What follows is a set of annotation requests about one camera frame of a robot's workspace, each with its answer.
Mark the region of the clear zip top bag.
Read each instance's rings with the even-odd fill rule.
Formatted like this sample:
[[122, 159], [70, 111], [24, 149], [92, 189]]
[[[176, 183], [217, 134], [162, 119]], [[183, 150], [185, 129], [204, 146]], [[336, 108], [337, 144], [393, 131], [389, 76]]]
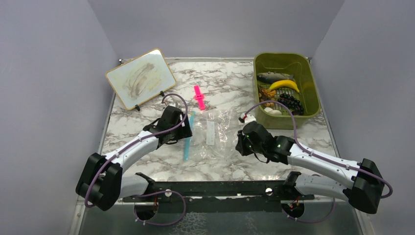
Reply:
[[185, 161], [224, 160], [236, 153], [239, 122], [235, 109], [193, 111], [189, 124], [192, 137], [185, 140]]

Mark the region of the yellow toy banana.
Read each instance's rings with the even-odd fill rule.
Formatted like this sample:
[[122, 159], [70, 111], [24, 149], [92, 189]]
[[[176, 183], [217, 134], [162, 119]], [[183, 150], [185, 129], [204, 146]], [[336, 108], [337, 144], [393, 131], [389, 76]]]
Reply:
[[287, 87], [287, 88], [290, 88], [290, 89], [296, 91], [297, 93], [300, 93], [300, 90], [299, 90], [297, 84], [294, 81], [289, 80], [289, 79], [274, 82], [273, 84], [270, 85], [269, 90], [273, 91], [273, 90], [276, 90], [276, 89], [282, 88], [282, 87]]

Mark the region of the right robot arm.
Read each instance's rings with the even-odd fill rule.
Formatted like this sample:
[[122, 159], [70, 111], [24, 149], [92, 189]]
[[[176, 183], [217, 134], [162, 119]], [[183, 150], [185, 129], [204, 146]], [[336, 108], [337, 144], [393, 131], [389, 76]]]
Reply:
[[267, 162], [309, 169], [315, 176], [290, 172], [282, 186], [283, 195], [295, 199], [321, 195], [349, 202], [355, 209], [377, 213], [385, 187], [376, 164], [339, 159], [315, 151], [286, 136], [272, 136], [261, 124], [252, 121], [237, 132], [236, 151], [242, 156], [263, 155]]

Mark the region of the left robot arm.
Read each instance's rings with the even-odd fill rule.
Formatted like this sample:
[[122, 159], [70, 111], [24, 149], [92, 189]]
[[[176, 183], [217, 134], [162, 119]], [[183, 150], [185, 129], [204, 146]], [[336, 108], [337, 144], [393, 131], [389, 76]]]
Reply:
[[141, 176], [124, 178], [123, 174], [139, 159], [164, 144], [192, 136], [187, 113], [167, 106], [162, 116], [143, 127], [125, 145], [107, 154], [91, 154], [83, 168], [75, 192], [84, 198], [87, 208], [107, 211], [123, 197], [136, 195], [142, 201], [153, 197], [154, 188]]

